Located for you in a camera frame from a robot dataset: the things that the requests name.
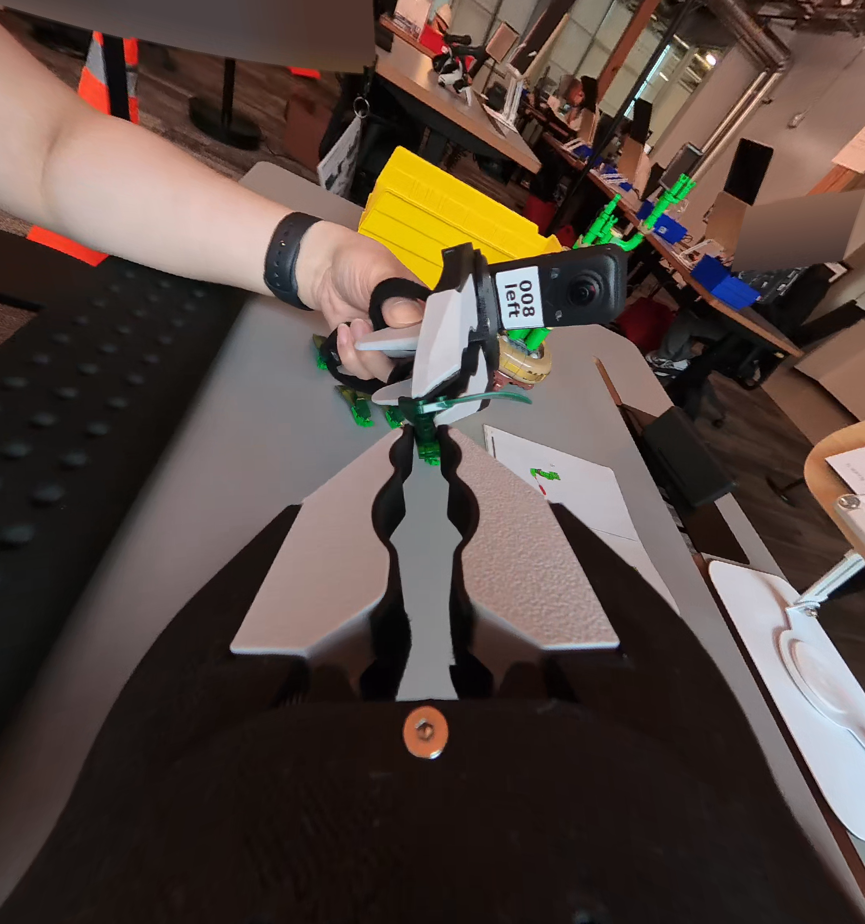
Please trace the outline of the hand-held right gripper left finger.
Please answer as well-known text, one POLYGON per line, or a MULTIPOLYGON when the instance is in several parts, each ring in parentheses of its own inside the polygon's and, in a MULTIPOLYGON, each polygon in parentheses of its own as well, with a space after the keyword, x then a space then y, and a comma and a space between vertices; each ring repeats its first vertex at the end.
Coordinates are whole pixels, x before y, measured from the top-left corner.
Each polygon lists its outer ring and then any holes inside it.
POLYGON ((392 431, 289 509, 291 525, 233 637, 237 656, 339 669, 362 697, 394 697, 411 648, 392 534, 405 514, 413 430, 392 431))

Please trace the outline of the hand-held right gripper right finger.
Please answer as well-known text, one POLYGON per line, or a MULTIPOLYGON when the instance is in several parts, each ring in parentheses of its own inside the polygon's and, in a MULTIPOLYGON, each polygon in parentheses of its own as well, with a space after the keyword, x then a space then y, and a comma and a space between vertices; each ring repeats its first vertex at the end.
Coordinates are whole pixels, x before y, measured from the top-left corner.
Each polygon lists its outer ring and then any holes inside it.
POLYGON ((439 429, 452 555, 450 676, 459 699, 498 693, 517 665, 601 659, 620 640, 550 503, 453 427, 439 429))

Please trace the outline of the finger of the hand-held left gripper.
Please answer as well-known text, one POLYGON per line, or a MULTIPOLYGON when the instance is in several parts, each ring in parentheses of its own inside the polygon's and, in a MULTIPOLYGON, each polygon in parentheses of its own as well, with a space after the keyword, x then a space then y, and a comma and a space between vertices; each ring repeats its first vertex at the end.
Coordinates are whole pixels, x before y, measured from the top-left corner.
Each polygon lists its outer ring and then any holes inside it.
POLYGON ((426 398, 458 376, 470 334, 477 327, 473 283, 432 293, 426 299, 414 357, 413 398, 426 398))
POLYGON ((392 358, 391 369, 380 384, 370 385, 372 400, 395 406, 400 398, 412 399, 436 425, 453 424, 485 410, 491 398, 491 368, 484 356, 462 356, 461 362, 435 361, 430 376, 418 356, 392 358))

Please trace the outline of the green lego leaf piece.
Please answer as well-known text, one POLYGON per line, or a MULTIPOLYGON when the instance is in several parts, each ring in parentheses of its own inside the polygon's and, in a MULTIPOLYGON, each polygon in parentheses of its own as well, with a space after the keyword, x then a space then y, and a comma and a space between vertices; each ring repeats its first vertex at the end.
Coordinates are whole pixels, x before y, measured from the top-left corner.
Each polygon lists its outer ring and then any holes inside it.
POLYGON ((525 405, 531 405, 532 399, 525 395, 505 392, 486 392, 482 394, 469 394, 461 397, 447 398, 408 398, 401 397, 397 406, 402 410, 404 417, 413 430, 415 447, 418 457, 429 465, 438 465, 440 461, 440 448, 438 428, 436 423, 439 414, 454 409, 465 410, 473 414, 480 410, 480 405, 494 399, 502 399, 525 405))

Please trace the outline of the person's left forearm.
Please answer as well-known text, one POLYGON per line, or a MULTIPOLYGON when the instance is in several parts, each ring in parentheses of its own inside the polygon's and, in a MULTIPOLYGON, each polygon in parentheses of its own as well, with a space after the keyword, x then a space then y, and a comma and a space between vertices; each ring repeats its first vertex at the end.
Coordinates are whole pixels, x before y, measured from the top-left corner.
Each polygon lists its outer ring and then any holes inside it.
POLYGON ((103 115, 0 26, 0 209, 88 248, 266 293, 288 210, 103 115))

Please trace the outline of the green lego bamboo model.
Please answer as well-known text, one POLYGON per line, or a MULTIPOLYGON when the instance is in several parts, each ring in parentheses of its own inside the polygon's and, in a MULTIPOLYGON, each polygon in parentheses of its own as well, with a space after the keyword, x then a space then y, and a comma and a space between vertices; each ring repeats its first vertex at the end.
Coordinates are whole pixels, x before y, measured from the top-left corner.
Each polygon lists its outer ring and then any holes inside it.
MULTIPOLYGON (((573 248, 585 248, 613 244, 626 252, 640 246, 645 237, 652 234, 671 205, 682 202, 696 186, 696 181, 686 174, 680 174, 669 190, 664 190, 651 211, 644 217, 634 217, 635 226, 631 237, 616 236, 614 227, 617 222, 616 207, 622 199, 620 192, 600 211, 588 230, 577 237, 573 248)), ((502 334, 499 339, 499 367, 495 374, 495 389, 507 385, 518 385, 531 389, 543 382, 550 374, 552 360, 545 343, 550 331, 548 328, 524 329, 521 334, 502 334)))

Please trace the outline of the white lego instruction booklet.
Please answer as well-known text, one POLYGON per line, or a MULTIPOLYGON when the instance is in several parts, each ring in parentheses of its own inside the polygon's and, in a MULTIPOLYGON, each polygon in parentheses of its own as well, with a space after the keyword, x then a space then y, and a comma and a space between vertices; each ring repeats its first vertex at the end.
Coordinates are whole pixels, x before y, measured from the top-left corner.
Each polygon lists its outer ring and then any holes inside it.
POLYGON ((488 424, 482 430, 485 446, 496 461, 540 491, 548 502, 562 505, 599 535, 679 612, 675 598, 638 536, 611 468, 488 424))

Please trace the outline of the person's left hand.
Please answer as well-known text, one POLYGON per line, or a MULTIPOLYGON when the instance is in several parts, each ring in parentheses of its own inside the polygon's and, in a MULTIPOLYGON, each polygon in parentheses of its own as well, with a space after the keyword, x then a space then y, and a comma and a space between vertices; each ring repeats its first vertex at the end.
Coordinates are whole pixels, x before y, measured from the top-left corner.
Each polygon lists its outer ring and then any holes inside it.
POLYGON ((297 261, 298 294, 337 332, 343 368, 362 380, 386 383, 393 370, 392 360, 383 353, 357 348, 357 342, 373 330, 370 296, 389 278, 418 282, 388 248, 342 225, 320 222, 302 240, 297 261))

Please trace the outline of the yellow plastic bin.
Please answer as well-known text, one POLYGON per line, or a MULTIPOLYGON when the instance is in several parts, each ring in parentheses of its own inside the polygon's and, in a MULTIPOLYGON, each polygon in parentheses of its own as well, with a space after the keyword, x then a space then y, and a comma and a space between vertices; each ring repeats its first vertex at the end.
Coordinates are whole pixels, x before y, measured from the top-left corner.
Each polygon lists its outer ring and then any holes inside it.
POLYGON ((430 288, 439 282, 447 248, 471 243, 490 264, 563 249, 529 219, 403 147, 381 171, 358 232, 389 248, 430 288))

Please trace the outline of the black wrist band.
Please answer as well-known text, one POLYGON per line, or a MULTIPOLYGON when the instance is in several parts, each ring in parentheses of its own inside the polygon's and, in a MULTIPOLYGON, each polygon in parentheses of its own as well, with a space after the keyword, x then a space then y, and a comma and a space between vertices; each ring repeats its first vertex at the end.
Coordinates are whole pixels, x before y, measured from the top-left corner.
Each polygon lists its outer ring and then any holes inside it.
POLYGON ((279 301, 294 308, 311 311, 298 293, 297 261, 303 238, 321 222, 315 215, 291 212, 276 225, 264 260, 265 287, 279 301))

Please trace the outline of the black box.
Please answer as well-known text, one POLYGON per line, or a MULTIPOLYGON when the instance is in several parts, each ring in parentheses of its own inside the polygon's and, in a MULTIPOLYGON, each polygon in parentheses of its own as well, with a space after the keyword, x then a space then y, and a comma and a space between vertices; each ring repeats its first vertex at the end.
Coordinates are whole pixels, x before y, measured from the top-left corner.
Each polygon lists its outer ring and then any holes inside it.
POLYGON ((681 512, 699 510, 736 488, 736 481, 681 408, 669 408, 647 423, 639 444, 648 470, 681 512))

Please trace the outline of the black monitor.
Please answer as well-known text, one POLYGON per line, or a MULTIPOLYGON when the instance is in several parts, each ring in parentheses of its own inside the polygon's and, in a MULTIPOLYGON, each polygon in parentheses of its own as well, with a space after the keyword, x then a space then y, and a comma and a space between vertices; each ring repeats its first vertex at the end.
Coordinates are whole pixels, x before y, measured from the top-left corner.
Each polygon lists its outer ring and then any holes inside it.
POLYGON ((725 179, 723 191, 739 202, 753 206, 773 159, 774 149, 747 138, 739 139, 725 179))

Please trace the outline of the long wooden desk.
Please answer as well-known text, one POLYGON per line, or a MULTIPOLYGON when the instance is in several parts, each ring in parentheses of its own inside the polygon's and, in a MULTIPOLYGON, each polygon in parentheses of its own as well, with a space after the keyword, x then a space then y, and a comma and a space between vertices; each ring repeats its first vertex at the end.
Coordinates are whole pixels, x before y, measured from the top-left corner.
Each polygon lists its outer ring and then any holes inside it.
POLYGON ((421 126, 418 153, 439 167, 448 154, 479 154, 508 160, 531 174, 542 164, 519 133, 500 128, 481 102, 438 86, 431 58, 411 37, 404 38, 388 17, 376 24, 376 78, 421 126))

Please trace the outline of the black and white toy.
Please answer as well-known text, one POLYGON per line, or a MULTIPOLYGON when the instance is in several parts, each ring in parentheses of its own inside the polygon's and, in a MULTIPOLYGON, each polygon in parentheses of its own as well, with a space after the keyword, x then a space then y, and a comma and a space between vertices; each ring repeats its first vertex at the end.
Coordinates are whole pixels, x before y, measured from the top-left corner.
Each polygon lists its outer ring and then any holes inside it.
POLYGON ((471 45, 470 37, 457 36, 433 57, 431 65, 438 75, 438 85, 457 93, 469 90, 474 78, 488 58, 486 47, 471 45))

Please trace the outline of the black dotted rubber mat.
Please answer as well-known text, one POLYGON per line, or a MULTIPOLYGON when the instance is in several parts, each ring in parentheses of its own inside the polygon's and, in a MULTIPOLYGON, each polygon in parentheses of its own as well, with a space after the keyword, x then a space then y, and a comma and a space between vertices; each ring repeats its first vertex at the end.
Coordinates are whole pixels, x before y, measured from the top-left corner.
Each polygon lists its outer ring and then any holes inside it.
POLYGON ((109 259, 0 346, 0 738, 246 299, 109 259))

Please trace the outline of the white flat plastic base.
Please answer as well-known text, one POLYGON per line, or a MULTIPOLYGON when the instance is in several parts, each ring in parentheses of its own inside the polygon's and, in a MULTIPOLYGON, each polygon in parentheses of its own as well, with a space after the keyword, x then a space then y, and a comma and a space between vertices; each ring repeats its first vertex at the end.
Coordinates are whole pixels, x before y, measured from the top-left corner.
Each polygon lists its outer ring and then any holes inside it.
POLYGON ((783 578, 712 560, 708 573, 820 791, 865 841, 865 690, 783 578))

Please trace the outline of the round wooden side table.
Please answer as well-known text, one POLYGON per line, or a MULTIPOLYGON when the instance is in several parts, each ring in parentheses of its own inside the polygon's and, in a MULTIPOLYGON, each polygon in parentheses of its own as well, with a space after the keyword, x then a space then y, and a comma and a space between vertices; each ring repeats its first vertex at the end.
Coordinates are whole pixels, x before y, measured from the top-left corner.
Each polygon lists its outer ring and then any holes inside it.
POLYGON ((857 422, 831 433, 815 445, 804 466, 808 491, 828 514, 831 522, 853 552, 865 560, 865 500, 860 499, 855 509, 846 509, 841 498, 853 494, 842 476, 831 467, 829 459, 844 452, 865 447, 865 421, 857 422))

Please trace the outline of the orange traffic cone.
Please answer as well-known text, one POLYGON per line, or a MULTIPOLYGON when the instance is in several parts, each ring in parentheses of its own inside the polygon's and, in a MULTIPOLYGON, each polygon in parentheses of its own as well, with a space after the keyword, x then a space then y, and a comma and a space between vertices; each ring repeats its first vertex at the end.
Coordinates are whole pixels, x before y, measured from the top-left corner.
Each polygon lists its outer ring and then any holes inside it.
MULTIPOLYGON (((105 115, 139 124, 138 40, 93 31, 77 93, 105 115)), ((96 267, 107 255, 49 229, 32 226, 26 240, 96 267)))

